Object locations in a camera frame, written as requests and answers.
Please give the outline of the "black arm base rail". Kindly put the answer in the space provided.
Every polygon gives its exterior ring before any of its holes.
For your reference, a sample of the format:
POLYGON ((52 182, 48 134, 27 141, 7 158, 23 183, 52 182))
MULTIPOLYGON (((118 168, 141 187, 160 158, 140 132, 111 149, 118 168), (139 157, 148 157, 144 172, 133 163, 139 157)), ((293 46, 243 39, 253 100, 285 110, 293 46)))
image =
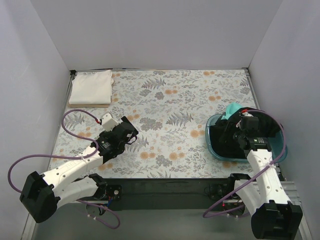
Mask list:
POLYGON ((106 196, 83 200, 124 210, 207 209, 231 192, 234 181, 228 178, 107 178, 106 196))

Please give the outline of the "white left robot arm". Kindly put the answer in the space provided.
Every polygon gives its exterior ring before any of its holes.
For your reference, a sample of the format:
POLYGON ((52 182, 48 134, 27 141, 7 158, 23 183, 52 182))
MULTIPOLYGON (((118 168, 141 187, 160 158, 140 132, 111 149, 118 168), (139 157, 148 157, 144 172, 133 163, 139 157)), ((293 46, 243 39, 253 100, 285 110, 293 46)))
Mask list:
POLYGON ((125 116, 118 123, 107 114, 102 127, 103 132, 76 159, 42 174, 34 171, 28 175, 19 199, 36 223, 48 220, 70 202, 106 196, 107 182, 96 173, 85 174, 122 154, 126 145, 137 140, 139 132, 125 116))

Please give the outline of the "black t-shirt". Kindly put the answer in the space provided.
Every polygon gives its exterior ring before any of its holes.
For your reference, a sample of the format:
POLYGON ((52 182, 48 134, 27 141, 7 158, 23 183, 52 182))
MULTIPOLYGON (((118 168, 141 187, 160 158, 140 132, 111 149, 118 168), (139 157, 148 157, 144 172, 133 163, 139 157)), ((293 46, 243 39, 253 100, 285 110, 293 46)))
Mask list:
POLYGON ((284 134, 279 124, 264 111, 241 107, 230 116, 215 114, 205 127, 205 140, 210 154, 225 162, 246 163, 251 150, 268 150, 272 157, 287 156, 284 134))

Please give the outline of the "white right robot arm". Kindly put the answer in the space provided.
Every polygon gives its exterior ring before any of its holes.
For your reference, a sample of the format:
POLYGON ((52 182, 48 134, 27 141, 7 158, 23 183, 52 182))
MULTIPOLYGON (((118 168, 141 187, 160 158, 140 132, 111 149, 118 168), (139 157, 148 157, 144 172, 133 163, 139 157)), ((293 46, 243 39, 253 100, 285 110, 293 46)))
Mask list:
POLYGON ((241 198, 251 215, 252 233, 257 239, 293 240, 303 217, 300 206, 292 203, 278 177, 275 163, 286 152, 287 143, 281 124, 265 114, 240 112, 228 119, 232 137, 244 152, 254 177, 236 180, 226 186, 232 199, 241 198), (282 138, 281 152, 273 156, 270 139, 282 138))

